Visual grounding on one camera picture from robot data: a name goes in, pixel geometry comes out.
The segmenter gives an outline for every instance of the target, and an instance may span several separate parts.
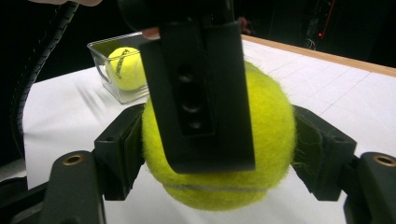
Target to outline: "tennis ball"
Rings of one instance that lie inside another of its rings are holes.
[[[148,168],[165,190],[189,207],[224,211],[260,201],[290,167],[295,147],[293,108],[280,86],[246,63],[256,169],[254,171],[177,174],[166,161],[151,101],[143,114],[143,152]]]
[[[109,56],[108,73],[114,77],[116,85],[123,91],[133,91],[146,84],[140,52],[134,48],[118,48]]]

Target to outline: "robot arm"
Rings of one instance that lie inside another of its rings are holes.
[[[177,173],[253,170],[241,32],[233,1],[119,3],[131,27],[160,30],[161,39],[142,45],[140,52],[171,167]]]

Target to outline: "screw hole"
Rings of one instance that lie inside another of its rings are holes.
[[[75,165],[84,161],[84,157],[82,155],[73,155],[64,160],[64,165]]]
[[[396,160],[388,156],[377,155],[374,160],[385,166],[396,167]]]

